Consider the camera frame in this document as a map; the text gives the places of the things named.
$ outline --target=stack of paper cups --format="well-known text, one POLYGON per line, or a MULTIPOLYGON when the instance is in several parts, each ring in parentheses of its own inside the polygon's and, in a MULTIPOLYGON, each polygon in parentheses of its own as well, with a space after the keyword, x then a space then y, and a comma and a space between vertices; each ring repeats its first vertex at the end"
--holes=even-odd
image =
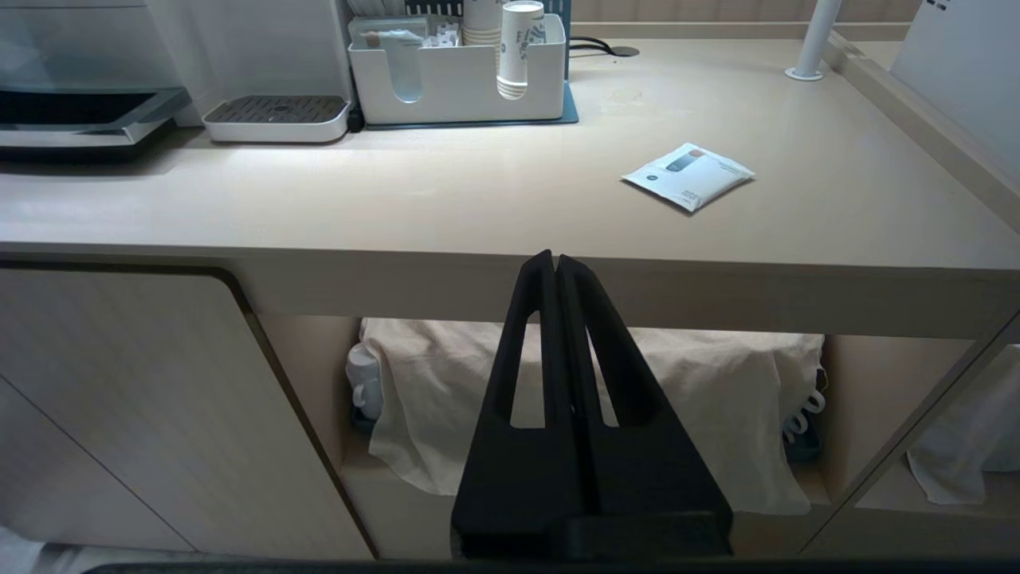
POLYGON ((501 8, 504 0, 464 0, 461 39, 467 46, 496 46, 500 43, 501 8))
POLYGON ((546 8, 538 0, 513 0, 503 5, 503 34, 497 87, 516 99, 527 89, 527 46, 546 43, 546 8))

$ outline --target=white organizer box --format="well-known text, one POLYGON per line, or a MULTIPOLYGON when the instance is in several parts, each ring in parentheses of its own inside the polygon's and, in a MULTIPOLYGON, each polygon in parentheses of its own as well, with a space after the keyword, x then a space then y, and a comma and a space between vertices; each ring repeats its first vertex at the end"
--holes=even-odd
POLYGON ((432 123, 555 119, 563 115, 566 34, 556 14, 546 14, 545 44, 527 47, 527 90, 518 99, 496 85, 498 46, 419 48, 421 96, 401 100, 394 92, 387 53, 348 49, 365 120, 369 123, 432 123))

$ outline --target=white packet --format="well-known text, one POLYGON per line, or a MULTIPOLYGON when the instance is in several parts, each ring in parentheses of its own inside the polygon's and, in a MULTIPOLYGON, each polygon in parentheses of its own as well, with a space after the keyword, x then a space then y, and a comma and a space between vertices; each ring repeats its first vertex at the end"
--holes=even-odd
POLYGON ((755 172, 687 142, 623 178, 694 212, 755 172))

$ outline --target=cable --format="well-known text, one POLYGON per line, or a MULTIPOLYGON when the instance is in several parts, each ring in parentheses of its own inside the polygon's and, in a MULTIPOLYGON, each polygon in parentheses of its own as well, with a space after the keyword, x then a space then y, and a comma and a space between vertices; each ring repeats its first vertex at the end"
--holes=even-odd
POLYGON ((571 36, 570 37, 570 41, 571 42, 573 42, 575 40, 578 41, 578 42, 592 42, 592 43, 591 44, 571 44, 570 45, 570 49, 571 50, 599 50, 600 52, 605 52, 605 53, 607 53, 607 54, 609 54, 611 56, 617 56, 617 57, 621 57, 621 58, 627 58, 627 57, 630 57, 630 56, 634 55, 634 54, 623 54, 623 53, 617 52, 617 51, 613 50, 613 48, 611 48, 609 46, 609 44, 606 44, 605 42, 603 42, 602 40, 599 40, 598 38, 592 38, 591 36, 571 36))

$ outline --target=white cloth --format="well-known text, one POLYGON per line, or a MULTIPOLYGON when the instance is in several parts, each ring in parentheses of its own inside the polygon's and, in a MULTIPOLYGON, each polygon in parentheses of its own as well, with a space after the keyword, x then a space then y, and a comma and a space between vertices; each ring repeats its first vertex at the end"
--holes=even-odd
MULTIPOLYGON (((422 490, 455 494, 501 331, 493 323, 364 320, 362 342, 382 367, 382 416, 369 453, 422 490)), ((730 507, 806 514, 780 429, 815 388, 823 337, 630 333, 730 507)), ((539 326, 528 325, 515 426, 542 426, 541 361, 539 326)))
POLYGON ((984 502, 982 471, 1020 471, 1020 346, 1008 346, 907 451, 936 505, 984 502))

